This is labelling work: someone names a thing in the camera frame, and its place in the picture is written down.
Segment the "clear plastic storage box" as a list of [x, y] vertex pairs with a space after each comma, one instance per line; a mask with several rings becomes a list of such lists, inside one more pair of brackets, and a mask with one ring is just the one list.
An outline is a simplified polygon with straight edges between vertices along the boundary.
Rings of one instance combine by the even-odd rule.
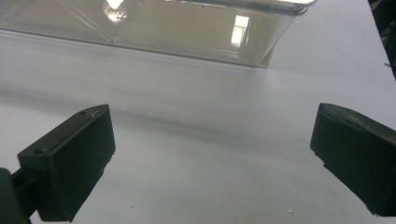
[[254, 67], [317, 0], [0, 0], [0, 30]]

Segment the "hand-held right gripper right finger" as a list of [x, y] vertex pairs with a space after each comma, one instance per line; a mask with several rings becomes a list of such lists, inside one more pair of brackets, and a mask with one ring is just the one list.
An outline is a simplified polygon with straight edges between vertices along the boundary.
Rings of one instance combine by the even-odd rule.
[[352, 109], [321, 103], [310, 148], [381, 217], [396, 217], [396, 131]]

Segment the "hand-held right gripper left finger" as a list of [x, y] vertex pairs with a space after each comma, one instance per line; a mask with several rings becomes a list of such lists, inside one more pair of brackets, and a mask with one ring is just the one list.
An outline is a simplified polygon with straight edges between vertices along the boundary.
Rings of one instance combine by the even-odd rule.
[[22, 211], [71, 221], [115, 153], [108, 105], [77, 112], [18, 154]]

